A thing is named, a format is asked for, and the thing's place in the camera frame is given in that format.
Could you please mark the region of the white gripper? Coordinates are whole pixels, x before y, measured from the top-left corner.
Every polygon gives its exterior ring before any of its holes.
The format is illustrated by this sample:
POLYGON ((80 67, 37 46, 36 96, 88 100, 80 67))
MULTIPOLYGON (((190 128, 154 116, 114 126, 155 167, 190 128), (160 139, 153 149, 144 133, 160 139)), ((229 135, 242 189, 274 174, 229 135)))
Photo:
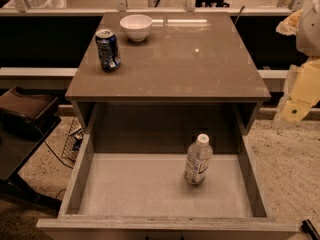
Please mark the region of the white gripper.
POLYGON ((291 126, 301 122, 320 101, 320 58, 309 58, 301 66, 291 65, 283 92, 275 124, 291 126))

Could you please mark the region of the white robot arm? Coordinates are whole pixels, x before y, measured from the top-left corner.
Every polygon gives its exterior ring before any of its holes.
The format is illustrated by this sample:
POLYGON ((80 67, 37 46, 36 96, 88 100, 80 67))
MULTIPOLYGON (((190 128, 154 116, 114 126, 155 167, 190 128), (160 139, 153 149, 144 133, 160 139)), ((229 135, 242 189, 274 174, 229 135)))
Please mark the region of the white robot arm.
POLYGON ((278 126, 291 126, 320 101, 320 0, 307 0, 301 10, 280 22, 276 31, 295 35, 297 50, 307 56, 301 66, 290 66, 274 117, 278 126))

